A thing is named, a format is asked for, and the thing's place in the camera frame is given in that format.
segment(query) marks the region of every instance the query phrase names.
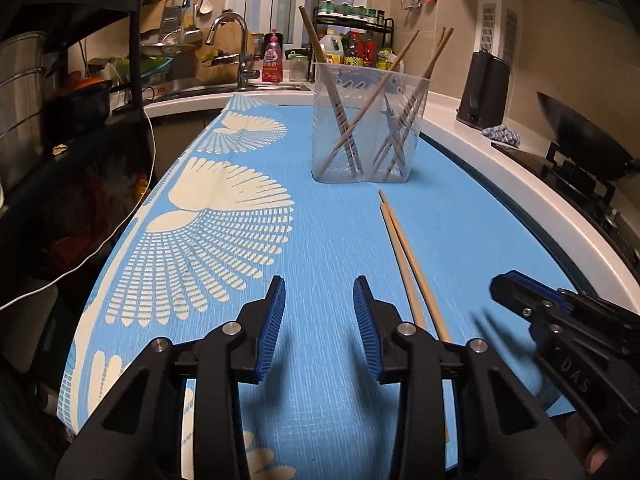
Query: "blue tablecloth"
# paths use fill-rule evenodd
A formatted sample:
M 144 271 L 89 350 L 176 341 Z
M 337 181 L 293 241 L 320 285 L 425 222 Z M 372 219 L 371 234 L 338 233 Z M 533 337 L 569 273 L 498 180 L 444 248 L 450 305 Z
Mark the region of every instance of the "blue tablecloth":
M 386 478 L 398 387 L 377 385 L 367 370 L 353 280 L 364 274 L 376 298 L 394 303 L 403 319 L 410 311 L 378 208 L 380 186 L 312 179 L 312 117 L 312 107 L 237 95 L 162 178 L 82 315 L 58 405 L 68 427 L 79 430 L 150 339 L 203 337 L 263 298 L 279 274 L 287 306 L 271 371 L 262 384 L 240 388 L 251 468 L 268 466 L 255 478 Z M 382 188 L 454 341 L 487 338 L 537 393 L 527 323 L 494 303 L 488 285 L 511 269 L 554 288 L 572 289 L 569 279 L 518 219 L 426 142 L 418 142 L 409 181 Z M 449 389 L 446 399 L 453 464 Z M 186 400 L 188 463 L 192 389 Z

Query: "red bottle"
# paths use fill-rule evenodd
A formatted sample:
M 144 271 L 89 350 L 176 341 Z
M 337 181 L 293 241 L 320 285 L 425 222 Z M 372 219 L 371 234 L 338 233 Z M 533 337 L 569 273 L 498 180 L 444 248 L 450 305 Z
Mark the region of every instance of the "red bottle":
M 262 81 L 265 83 L 282 82 L 282 49 L 276 36 L 277 30 L 273 29 L 269 44 L 264 51 L 262 63 Z

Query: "kitchen counter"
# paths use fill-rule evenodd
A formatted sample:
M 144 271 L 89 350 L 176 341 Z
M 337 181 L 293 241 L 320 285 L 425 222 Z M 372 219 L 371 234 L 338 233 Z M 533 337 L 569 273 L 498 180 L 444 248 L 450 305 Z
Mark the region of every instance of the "kitchen counter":
M 309 91 L 243 92 L 278 105 L 312 105 Z M 187 97 L 149 104 L 150 118 L 223 108 L 233 94 Z M 430 92 L 423 118 L 423 131 L 439 145 L 464 160 L 495 184 L 546 231 L 580 269 L 594 290 L 609 301 L 640 313 L 640 285 L 615 250 L 577 210 L 544 182 L 517 162 L 491 147 L 491 141 L 455 118 L 458 100 Z M 549 140 L 536 132 L 506 121 L 520 133 L 521 149 L 546 154 Z M 633 224 L 640 214 L 620 193 L 616 199 L 626 205 L 625 218 Z

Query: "hand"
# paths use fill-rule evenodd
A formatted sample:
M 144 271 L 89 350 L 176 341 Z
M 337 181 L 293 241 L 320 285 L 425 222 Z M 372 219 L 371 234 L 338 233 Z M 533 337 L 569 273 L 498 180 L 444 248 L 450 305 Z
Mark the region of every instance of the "hand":
M 609 451 L 578 413 L 569 416 L 565 423 L 565 437 L 569 446 L 584 464 L 585 471 L 590 475 L 595 473 L 607 459 Z

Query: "wooden chopstick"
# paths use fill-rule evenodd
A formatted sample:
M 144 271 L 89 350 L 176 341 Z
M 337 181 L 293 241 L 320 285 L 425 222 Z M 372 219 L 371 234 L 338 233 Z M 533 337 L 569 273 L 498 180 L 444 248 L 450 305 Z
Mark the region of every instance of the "wooden chopstick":
M 344 151 L 347 155 L 351 174 L 355 176 L 358 171 L 362 171 L 362 164 L 360 163 L 360 157 L 358 156 L 355 140 L 351 134 L 347 134 L 347 130 L 349 129 L 347 114 L 344 111 L 344 106 L 342 105 L 340 94 L 335 86 L 331 71 L 327 68 L 326 56 L 324 55 L 324 51 L 320 45 L 320 40 L 318 40 L 318 35 L 316 34 L 313 23 L 311 22 L 311 18 L 309 17 L 308 12 L 306 12 L 305 7 L 299 6 L 298 9 L 300 10 L 300 15 L 302 15 L 302 21 L 305 24 L 306 33 L 309 35 L 309 41 L 311 42 L 311 47 L 316 55 L 316 60 L 318 60 L 318 67 L 320 67 L 320 70 L 323 70 L 325 79 L 324 83 L 326 91 L 329 94 L 329 100 L 331 101 L 334 109 L 335 120 L 338 123 L 338 130 L 340 131 L 340 138 L 346 138 Z
M 411 308 L 411 314 L 414 317 L 414 323 L 421 329 L 426 330 L 427 322 L 424 319 L 422 310 L 420 309 L 420 301 L 418 300 L 418 295 L 415 292 L 414 282 L 411 279 L 411 271 L 407 265 L 406 257 L 404 252 L 402 252 L 402 245 L 398 239 L 398 233 L 394 228 L 389 205 L 383 202 L 380 204 L 380 211 L 382 211 L 382 218 L 385 220 L 386 230 L 389 233 L 389 239 L 391 240 L 391 246 L 394 248 L 394 254 L 398 261 L 400 276 L 402 277 L 406 297 L 409 300 L 409 307 Z
M 422 103 L 422 100 L 425 98 L 426 93 L 428 92 L 429 87 L 426 81 L 431 79 L 431 76 L 433 75 L 433 69 L 436 66 L 438 58 L 442 54 L 442 51 L 444 50 L 444 48 L 447 46 L 447 42 L 449 41 L 449 38 L 451 38 L 452 34 L 453 34 L 453 28 L 450 28 L 444 34 L 441 34 L 442 40 L 438 44 L 436 52 L 434 52 L 433 57 L 431 57 L 431 61 L 429 62 L 426 70 L 424 71 L 424 74 L 422 75 L 422 81 L 420 81 L 420 83 L 418 84 L 414 92 L 412 92 L 411 97 L 409 97 L 409 100 L 407 101 L 407 104 L 404 106 L 404 108 L 402 108 L 402 113 L 400 114 L 400 118 L 398 119 L 398 124 L 404 123 L 404 126 L 403 126 L 404 129 L 402 131 L 402 134 L 400 135 L 401 150 L 404 147 L 404 142 L 406 138 L 409 136 L 409 131 L 411 130 L 411 126 L 415 120 L 415 115 L 418 113 L 418 110 L 420 109 L 420 104 Z M 395 152 L 394 156 L 389 162 L 388 167 L 386 168 L 385 177 L 384 177 L 385 181 L 388 179 L 389 174 L 391 174 L 391 171 L 393 170 L 397 161 L 398 161 L 398 152 Z
M 427 301 L 427 298 L 425 297 L 424 291 L 422 290 L 422 288 L 420 289 L 420 291 L 422 292 L 422 296 L 424 298 L 424 303 L 427 305 L 429 309 L 430 309 L 430 305 L 433 305 L 437 310 L 439 321 L 436 321 L 436 318 L 434 317 L 430 309 L 431 319 L 433 321 L 433 324 L 436 327 L 436 332 L 438 333 L 438 337 L 440 338 L 441 341 L 446 340 L 447 342 L 450 342 L 449 333 L 447 332 L 447 328 L 444 325 L 444 320 L 442 319 L 442 316 L 440 315 L 440 311 L 438 310 L 438 307 L 435 303 L 435 298 L 433 297 L 433 294 L 431 293 L 431 289 L 429 289 L 429 286 L 427 285 L 426 280 L 422 275 L 422 269 L 420 268 L 420 264 L 418 264 L 418 261 L 415 259 L 414 252 L 409 246 L 409 242 L 406 239 L 406 236 L 404 235 L 404 231 L 402 231 L 402 228 L 400 227 L 400 222 L 398 222 L 398 218 L 396 218 L 396 214 L 394 213 L 393 209 L 391 209 L 389 202 L 386 201 L 386 196 L 384 191 L 380 189 L 378 190 L 378 193 L 380 194 L 380 199 L 382 200 L 382 204 L 380 204 L 380 211 L 382 211 L 382 218 L 385 221 L 386 230 L 389 233 L 389 239 L 391 240 L 391 246 L 394 249 L 394 254 L 396 255 L 396 260 L 398 261 L 400 276 L 402 277 L 404 290 L 406 291 L 406 296 L 409 300 L 409 307 L 411 308 L 411 314 L 414 318 L 414 324 L 419 326 L 421 329 L 426 330 L 427 323 L 426 323 L 426 320 L 424 319 L 424 314 L 422 314 L 422 310 L 420 309 L 420 303 L 418 302 L 418 298 L 414 289 L 414 282 L 412 282 L 411 274 L 409 273 L 409 269 L 406 264 L 407 260 L 409 260 L 411 268 L 414 271 L 414 276 L 416 278 L 416 281 L 418 282 L 418 286 L 420 286 L 420 279 L 418 278 L 416 269 L 422 276 L 423 284 L 426 286 L 426 290 L 428 290 L 429 297 L 431 298 L 431 303 Z M 403 239 L 409 251 L 407 251 L 404 248 L 404 244 L 402 243 Z M 440 328 L 444 329 L 444 333 L 446 334 L 447 339 L 444 339 L 443 336 L 440 335 L 440 332 L 438 330 L 438 323 L 440 323 Z M 449 441 L 449 428 L 447 427 L 446 418 L 444 420 L 444 440 L 445 442 Z
M 433 74 L 433 69 L 436 67 L 436 63 L 438 62 L 438 58 L 440 57 L 440 54 L 442 54 L 442 51 L 444 50 L 444 48 L 447 46 L 447 42 L 449 41 L 449 38 L 451 37 L 452 34 L 453 34 L 453 28 L 450 28 L 442 37 L 442 40 L 438 44 L 436 52 L 433 54 L 433 57 L 431 57 L 431 62 L 427 66 L 427 70 L 424 71 L 424 75 L 422 76 L 424 79 L 431 78 L 431 75 Z
M 420 267 L 418 258 L 415 257 L 414 250 L 412 250 L 411 245 L 409 244 L 409 240 L 407 239 L 406 235 L 404 234 L 404 231 L 402 230 L 402 226 L 400 225 L 400 222 L 398 220 L 398 217 L 396 216 L 396 213 L 392 209 L 389 202 L 386 200 L 385 193 L 382 190 L 379 190 L 378 193 L 380 194 L 382 205 L 386 205 L 387 207 L 387 211 L 388 211 L 389 217 L 391 218 L 393 228 L 396 233 L 396 237 L 398 238 L 400 242 L 400 246 L 404 251 L 404 256 L 409 261 L 411 270 L 414 272 L 415 281 L 418 283 L 418 288 L 422 293 L 422 298 L 424 299 L 424 303 L 429 309 L 429 314 L 431 315 L 431 320 L 433 321 L 433 325 L 436 329 L 436 333 L 438 334 L 438 338 L 441 341 L 450 343 L 451 336 L 449 334 L 449 331 L 447 330 L 447 326 L 444 323 L 444 318 L 442 317 L 442 313 L 438 308 L 438 303 L 436 302 L 436 298 L 433 295 L 433 292 L 431 291 L 431 287 L 429 286 L 429 283 L 424 277 L 424 273 L 422 272 L 422 268 Z
M 338 142 L 336 142 L 334 148 L 331 150 L 331 153 L 329 153 L 329 156 L 326 158 L 324 164 L 320 168 L 319 176 L 322 176 L 322 174 L 326 171 L 326 169 L 329 167 L 332 160 L 334 160 L 335 155 L 338 153 L 338 151 L 340 151 L 340 148 L 344 145 L 344 143 L 348 142 L 349 136 L 354 131 L 355 127 L 360 122 L 361 118 L 364 117 L 364 114 L 367 113 L 367 110 L 369 110 L 371 105 L 374 103 L 374 101 L 376 100 L 376 97 L 378 97 L 378 94 L 383 89 L 385 83 L 389 80 L 394 70 L 398 67 L 404 55 L 409 51 L 409 48 L 411 48 L 412 44 L 414 44 L 414 41 L 418 37 L 418 34 L 420 34 L 420 29 L 414 32 L 414 35 L 411 37 L 411 39 L 409 39 L 407 44 L 402 48 L 402 50 L 396 57 L 396 60 L 391 64 L 391 67 L 389 67 L 388 72 L 383 76 L 383 78 L 380 80 L 377 86 L 373 89 L 373 92 L 371 92 L 371 94 L 369 95 L 369 99 L 367 100 L 367 102 L 364 103 L 364 105 L 358 111 L 356 116 L 351 120 L 349 128 L 347 129 L 346 132 L 344 132 L 340 136 L 340 139 L 338 140 Z

